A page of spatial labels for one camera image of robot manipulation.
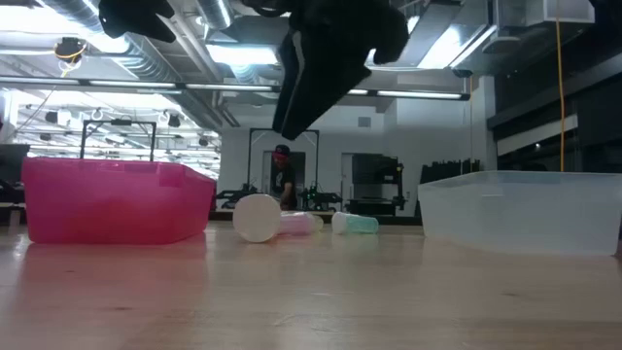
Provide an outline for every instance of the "pink plastic bin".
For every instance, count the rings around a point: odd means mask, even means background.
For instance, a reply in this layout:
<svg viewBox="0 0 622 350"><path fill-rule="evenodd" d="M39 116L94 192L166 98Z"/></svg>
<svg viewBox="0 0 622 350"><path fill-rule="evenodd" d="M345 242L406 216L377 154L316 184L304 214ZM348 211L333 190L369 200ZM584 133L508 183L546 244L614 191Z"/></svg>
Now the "pink plastic bin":
<svg viewBox="0 0 622 350"><path fill-rule="evenodd" d="M37 243L173 243L205 229L215 187L180 164L44 157L22 180Z"/></svg>

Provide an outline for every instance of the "person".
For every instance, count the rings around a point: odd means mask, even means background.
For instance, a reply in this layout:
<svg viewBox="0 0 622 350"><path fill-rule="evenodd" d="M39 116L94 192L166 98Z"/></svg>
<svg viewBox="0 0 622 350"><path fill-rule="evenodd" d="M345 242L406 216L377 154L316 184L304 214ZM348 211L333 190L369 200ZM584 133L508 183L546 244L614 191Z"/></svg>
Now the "person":
<svg viewBox="0 0 622 350"><path fill-rule="evenodd" d="M295 170L290 164L290 148L278 145L272 153L276 171L272 172L272 190L281 197L282 210L295 210Z"/></svg>

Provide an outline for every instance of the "wooden table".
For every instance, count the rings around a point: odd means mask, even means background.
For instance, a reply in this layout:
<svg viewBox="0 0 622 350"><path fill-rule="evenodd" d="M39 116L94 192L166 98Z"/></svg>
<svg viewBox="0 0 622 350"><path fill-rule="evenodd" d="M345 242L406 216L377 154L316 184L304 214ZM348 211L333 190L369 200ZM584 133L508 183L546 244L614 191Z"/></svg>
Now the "wooden table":
<svg viewBox="0 0 622 350"><path fill-rule="evenodd" d="M0 348L620 349L614 258L380 236L42 246L0 233Z"/></svg>

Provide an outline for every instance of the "plastic cup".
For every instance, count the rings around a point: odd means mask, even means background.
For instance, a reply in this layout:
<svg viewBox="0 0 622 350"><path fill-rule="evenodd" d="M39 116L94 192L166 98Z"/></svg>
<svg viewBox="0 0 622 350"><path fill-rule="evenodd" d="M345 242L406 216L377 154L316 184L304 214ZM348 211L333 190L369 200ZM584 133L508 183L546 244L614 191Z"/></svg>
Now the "plastic cup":
<svg viewBox="0 0 622 350"><path fill-rule="evenodd" d="M332 233L363 233L376 234L378 221L374 218L362 217L354 214L335 213L332 216Z"/></svg>
<svg viewBox="0 0 622 350"><path fill-rule="evenodd" d="M281 213L279 235L306 235L315 231L315 218L305 212Z"/></svg>

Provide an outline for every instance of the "yellow cord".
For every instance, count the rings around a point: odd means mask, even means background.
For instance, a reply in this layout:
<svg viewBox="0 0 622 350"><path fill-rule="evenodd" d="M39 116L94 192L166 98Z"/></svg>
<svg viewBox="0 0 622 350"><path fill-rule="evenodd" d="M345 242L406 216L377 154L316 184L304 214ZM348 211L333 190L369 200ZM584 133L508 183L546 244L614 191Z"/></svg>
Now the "yellow cord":
<svg viewBox="0 0 622 350"><path fill-rule="evenodd" d="M86 45L84 45L78 52L67 54L67 55L62 55L62 54L56 53L56 47L58 47L58 44L54 45L54 54L56 55L56 57L62 58L62 59L74 58L78 56L79 54L82 54L86 50Z"/></svg>
<svg viewBox="0 0 622 350"><path fill-rule="evenodd" d="M562 109L562 144L560 154L560 169L565 171L565 154L566 154L566 98L564 97L564 69L562 66L562 34L560 30L560 0L557 0L557 14L555 15L555 28L557 31L557 69L560 84L560 103Z"/></svg>

